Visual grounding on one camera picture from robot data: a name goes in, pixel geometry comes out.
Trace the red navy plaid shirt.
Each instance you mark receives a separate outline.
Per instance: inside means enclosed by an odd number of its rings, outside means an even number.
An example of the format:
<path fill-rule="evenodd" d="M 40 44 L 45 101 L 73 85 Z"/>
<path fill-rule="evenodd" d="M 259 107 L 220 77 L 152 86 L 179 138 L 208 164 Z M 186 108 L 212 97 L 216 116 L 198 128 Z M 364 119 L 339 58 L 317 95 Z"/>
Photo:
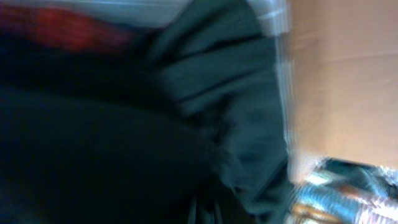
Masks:
<path fill-rule="evenodd" d="M 136 33 L 119 25 L 55 7 L 1 4 L 1 32 L 71 52 L 117 52 Z"/>

